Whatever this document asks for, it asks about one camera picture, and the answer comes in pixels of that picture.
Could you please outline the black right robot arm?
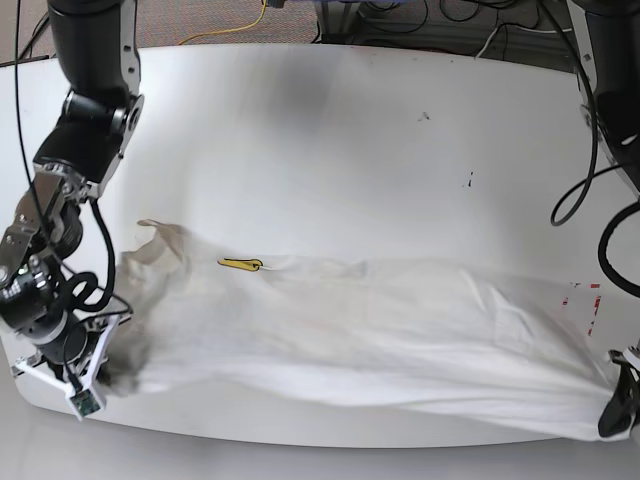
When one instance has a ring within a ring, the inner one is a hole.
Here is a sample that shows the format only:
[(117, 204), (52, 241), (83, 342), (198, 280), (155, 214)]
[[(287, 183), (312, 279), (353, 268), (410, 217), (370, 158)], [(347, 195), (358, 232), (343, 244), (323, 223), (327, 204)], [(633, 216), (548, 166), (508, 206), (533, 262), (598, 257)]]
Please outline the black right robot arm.
[(28, 188), (1, 240), (1, 317), (60, 380), (77, 383), (90, 325), (114, 297), (104, 280), (65, 263), (83, 238), (80, 210), (113, 177), (143, 108), (133, 1), (51, 1), (48, 19), (69, 90), (60, 116), (23, 166)]

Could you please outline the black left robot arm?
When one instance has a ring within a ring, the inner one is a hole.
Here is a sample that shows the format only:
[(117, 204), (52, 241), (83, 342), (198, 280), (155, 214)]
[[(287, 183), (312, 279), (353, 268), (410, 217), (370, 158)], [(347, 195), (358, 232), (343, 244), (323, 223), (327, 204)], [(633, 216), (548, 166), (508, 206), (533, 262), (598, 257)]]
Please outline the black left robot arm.
[[(598, 262), (611, 283), (639, 298), (639, 285), (619, 274), (607, 258), (615, 229), (639, 213), (639, 1), (567, 1), (577, 42), (580, 80), (589, 119), (596, 124), (601, 148), (613, 166), (620, 166), (627, 184), (637, 192), (637, 203), (625, 207), (605, 227), (598, 244)], [(613, 396), (598, 422), (602, 438), (611, 438), (639, 423), (639, 366), (622, 360)]]

